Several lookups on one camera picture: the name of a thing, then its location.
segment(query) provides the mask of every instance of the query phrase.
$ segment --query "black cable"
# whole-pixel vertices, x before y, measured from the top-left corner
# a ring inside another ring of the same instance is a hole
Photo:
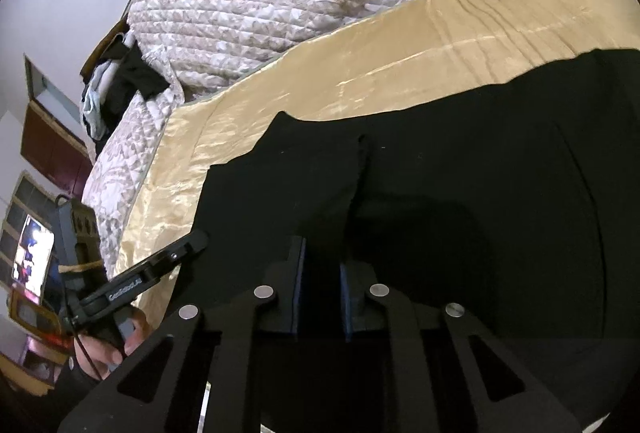
[[[100,375],[100,372],[98,371],[98,369],[95,367],[94,362],[92,361],[92,359],[89,357],[89,354],[86,353],[86,349],[84,348],[84,345],[82,344],[82,341],[80,340],[80,337],[78,336],[78,332],[76,331],[76,327],[72,321],[71,318],[71,308],[69,308],[69,304],[68,301],[66,299],[66,286],[65,286],[65,282],[62,282],[62,302],[63,305],[65,306],[65,311],[66,311],[66,317],[69,321],[69,325],[71,326],[71,333],[74,335],[74,339],[78,342],[78,345],[80,346],[80,349],[82,350],[82,353],[84,354],[84,357],[86,358],[87,361],[89,361],[89,364],[91,365],[92,370],[95,372],[95,375],[98,376],[98,381],[103,381],[102,376]]]

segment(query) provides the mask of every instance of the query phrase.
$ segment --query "black pants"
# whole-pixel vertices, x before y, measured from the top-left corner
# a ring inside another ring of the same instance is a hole
[[[210,248],[170,310],[260,285],[301,234],[324,279],[351,254],[415,302],[468,307],[586,426],[640,366],[638,113],[636,51],[396,112],[280,113],[254,150],[210,168],[193,224]],[[339,297],[314,290],[318,330],[335,333]]]

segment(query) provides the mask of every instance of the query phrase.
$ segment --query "illuminated screen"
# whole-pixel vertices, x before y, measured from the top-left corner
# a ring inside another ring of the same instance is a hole
[[[40,298],[47,277],[53,233],[35,218],[27,216],[15,253],[14,280]]]

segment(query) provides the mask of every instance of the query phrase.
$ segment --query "brand logo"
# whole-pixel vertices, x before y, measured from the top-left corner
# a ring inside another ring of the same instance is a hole
[[[134,287],[140,285],[141,283],[142,283],[142,280],[140,278],[138,278],[135,281],[132,281],[131,283],[129,283],[129,285],[124,286],[121,289],[118,289],[118,291],[115,292],[114,294],[110,294],[109,297],[108,297],[109,301],[113,301],[114,299],[119,298],[120,296],[122,296],[123,294],[126,294],[131,289],[133,289]]]

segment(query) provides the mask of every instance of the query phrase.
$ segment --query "human hand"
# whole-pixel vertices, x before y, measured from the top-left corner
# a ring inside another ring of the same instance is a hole
[[[142,310],[133,307],[131,313],[131,321],[134,326],[133,333],[127,338],[124,343],[124,352],[127,355],[131,355],[145,339],[147,339],[153,332],[153,328],[146,322],[145,313]],[[118,352],[112,345],[107,342],[96,339],[95,337],[79,334],[82,346],[89,355],[89,358],[94,362],[95,368],[97,368],[101,379],[106,379],[111,373],[109,371],[109,365],[119,365],[122,362],[122,354]],[[84,356],[78,341],[74,340],[74,347],[76,349],[76,359],[82,371],[88,376],[98,380],[98,377],[91,367],[91,363]]]

